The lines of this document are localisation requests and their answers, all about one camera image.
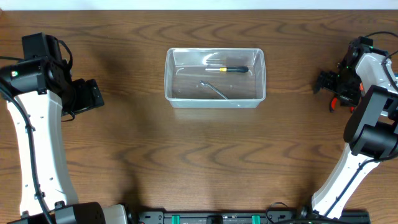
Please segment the black yellow screwdriver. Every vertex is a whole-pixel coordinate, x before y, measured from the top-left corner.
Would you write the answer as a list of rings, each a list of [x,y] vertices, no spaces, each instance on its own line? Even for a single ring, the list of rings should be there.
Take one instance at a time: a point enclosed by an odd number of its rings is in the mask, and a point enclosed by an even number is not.
[[[205,71],[220,73],[247,73],[249,68],[247,66],[210,67],[205,68]]]

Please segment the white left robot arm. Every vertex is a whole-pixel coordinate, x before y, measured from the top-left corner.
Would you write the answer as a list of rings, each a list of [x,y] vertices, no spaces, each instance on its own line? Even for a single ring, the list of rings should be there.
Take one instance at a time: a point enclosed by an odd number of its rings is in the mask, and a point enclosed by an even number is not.
[[[62,116],[104,105],[96,81],[72,80],[73,60],[26,53],[1,69],[1,93],[17,134],[22,171],[18,223],[138,223],[123,204],[79,203],[68,173]]]

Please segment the silver offset wrench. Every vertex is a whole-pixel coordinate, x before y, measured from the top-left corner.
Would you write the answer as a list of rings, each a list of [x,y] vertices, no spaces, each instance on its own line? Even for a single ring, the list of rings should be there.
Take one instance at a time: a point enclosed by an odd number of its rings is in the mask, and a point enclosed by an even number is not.
[[[219,89],[217,89],[216,87],[214,87],[212,84],[208,83],[208,82],[204,82],[203,80],[200,80],[200,84],[203,86],[207,86],[208,88],[212,89],[214,92],[216,92],[218,95],[220,95],[222,98],[228,100],[229,98],[224,95],[221,91],[219,91]]]

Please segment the clear plastic container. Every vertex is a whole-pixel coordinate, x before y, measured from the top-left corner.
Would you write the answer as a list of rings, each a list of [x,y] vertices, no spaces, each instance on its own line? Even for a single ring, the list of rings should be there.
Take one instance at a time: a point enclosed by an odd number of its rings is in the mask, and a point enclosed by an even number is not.
[[[247,73],[205,68],[247,66]],[[226,100],[200,80],[212,84]],[[259,48],[171,48],[164,70],[165,98],[174,108],[252,109],[266,98],[266,58]]]

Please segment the red handled pliers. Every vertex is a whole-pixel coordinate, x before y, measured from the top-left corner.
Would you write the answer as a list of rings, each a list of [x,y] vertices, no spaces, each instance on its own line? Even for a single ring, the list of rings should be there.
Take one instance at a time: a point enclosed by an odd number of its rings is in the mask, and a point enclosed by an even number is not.
[[[340,106],[342,107],[348,107],[350,113],[353,113],[355,110],[355,106],[353,106],[352,104],[350,104],[348,101],[344,100],[344,99],[339,99],[338,97],[334,96],[329,104],[329,112],[333,113],[335,111],[336,108],[336,104],[337,102],[340,103]]]

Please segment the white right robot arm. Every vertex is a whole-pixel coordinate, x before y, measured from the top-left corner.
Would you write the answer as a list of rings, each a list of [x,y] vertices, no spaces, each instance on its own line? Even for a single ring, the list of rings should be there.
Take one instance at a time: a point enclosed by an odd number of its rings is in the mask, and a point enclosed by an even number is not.
[[[397,158],[397,76],[390,54],[374,46],[371,35],[349,43],[337,72],[320,72],[314,93],[333,93],[336,102],[350,108],[343,139],[343,153],[323,186],[316,191],[305,218],[337,220],[362,180],[380,163]]]

